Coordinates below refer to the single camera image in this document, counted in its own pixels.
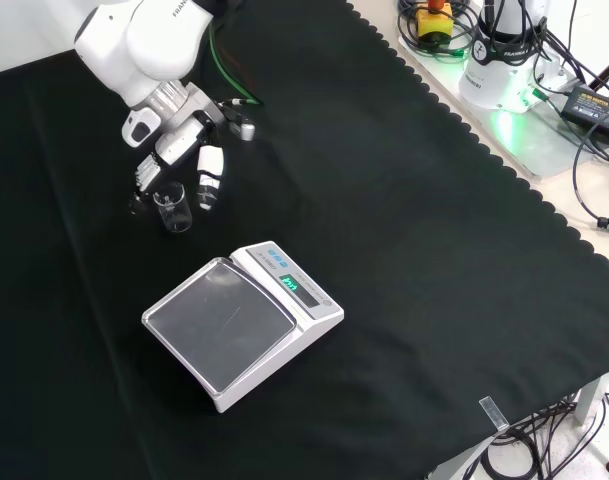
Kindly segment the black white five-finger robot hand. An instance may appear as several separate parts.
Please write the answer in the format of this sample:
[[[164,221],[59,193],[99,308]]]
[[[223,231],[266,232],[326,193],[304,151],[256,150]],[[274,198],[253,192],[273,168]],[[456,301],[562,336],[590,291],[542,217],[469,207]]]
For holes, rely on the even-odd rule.
[[[223,148],[216,144],[217,128],[226,117],[213,100],[190,83],[161,83],[133,109],[122,128],[131,147],[160,137],[134,173],[134,200],[149,203],[161,193],[169,175],[190,158],[197,159],[198,205],[210,210],[217,201],[224,174]]]

